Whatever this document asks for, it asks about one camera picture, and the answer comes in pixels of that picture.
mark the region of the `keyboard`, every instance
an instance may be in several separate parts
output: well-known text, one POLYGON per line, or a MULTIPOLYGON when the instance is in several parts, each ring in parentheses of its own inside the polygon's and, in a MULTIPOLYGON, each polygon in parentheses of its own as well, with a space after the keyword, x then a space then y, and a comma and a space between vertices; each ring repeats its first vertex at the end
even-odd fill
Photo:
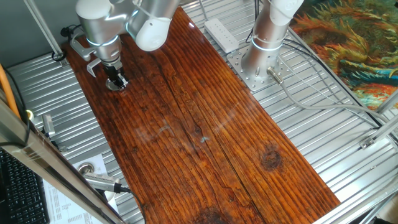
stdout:
POLYGON ((0 223, 48 223, 42 179, 3 149, 0 165, 0 223))

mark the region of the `paper sheet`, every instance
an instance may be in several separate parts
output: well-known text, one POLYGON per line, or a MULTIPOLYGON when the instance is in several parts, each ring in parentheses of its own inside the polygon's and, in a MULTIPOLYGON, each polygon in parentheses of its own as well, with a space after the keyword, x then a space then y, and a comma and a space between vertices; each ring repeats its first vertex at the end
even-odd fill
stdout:
MULTIPOLYGON (((106 173, 105 163, 102 155, 97 155, 78 162, 73 166, 77 168, 84 162, 91 163, 96 174, 106 173)), ((55 187, 43 180, 45 190, 45 200, 47 202, 47 210, 49 211, 50 224, 101 224, 95 217, 90 215, 86 210, 82 209, 75 202, 59 192, 55 187)), ((116 201, 114 198, 109 201, 109 204, 118 212, 116 201)))

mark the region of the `power strip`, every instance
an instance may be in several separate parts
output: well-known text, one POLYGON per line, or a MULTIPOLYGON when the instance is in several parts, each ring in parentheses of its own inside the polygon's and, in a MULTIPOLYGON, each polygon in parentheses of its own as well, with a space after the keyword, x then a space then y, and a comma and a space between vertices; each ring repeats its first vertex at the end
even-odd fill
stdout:
POLYGON ((205 29, 225 53, 238 49, 239 42, 218 19, 205 22, 205 29))

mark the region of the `wooden board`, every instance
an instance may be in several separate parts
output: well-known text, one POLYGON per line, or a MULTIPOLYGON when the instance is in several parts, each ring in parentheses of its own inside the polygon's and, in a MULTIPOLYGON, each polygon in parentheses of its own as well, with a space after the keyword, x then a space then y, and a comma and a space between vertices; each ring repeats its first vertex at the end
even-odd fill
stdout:
POLYGON ((66 50, 148 223, 312 223, 339 204, 181 8, 160 50, 121 38, 124 91, 66 50))

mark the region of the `wood grain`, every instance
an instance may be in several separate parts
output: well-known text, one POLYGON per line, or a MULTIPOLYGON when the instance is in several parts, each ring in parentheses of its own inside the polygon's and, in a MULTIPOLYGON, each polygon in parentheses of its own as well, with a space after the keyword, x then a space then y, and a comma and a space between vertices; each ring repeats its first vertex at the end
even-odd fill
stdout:
POLYGON ((181 8, 166 44, 122 36, 130 79, 108 91, 68 60, 148 223, 312 223, 338 199, 181 8))

